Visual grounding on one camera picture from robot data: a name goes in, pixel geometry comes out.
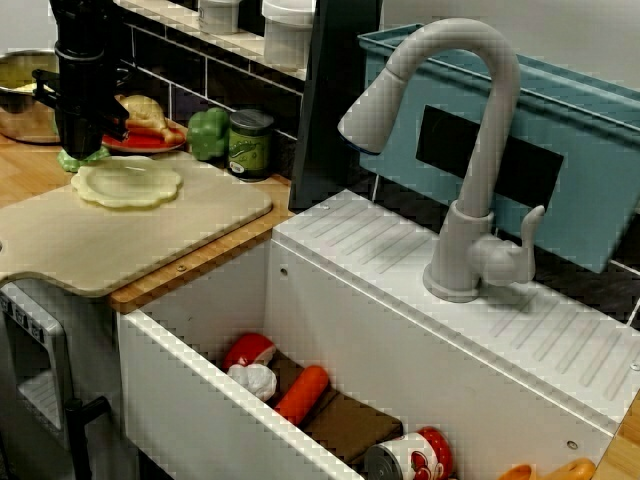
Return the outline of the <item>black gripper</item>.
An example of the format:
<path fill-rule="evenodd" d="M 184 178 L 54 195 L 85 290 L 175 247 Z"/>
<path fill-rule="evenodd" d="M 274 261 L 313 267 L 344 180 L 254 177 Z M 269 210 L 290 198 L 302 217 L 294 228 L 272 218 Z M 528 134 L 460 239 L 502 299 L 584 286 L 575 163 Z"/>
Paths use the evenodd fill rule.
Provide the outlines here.
<path fill-rule="evenodd" d="M 55 55 L 56 72 L 32 71 L 34 98 L 54 110 L 65 152 L 86 158 L 101 147 L 104 135 L 124 139 L 129 112 L 115 98 L 114 67 L 106 53 L 78 56 L 57 47 Z"/>

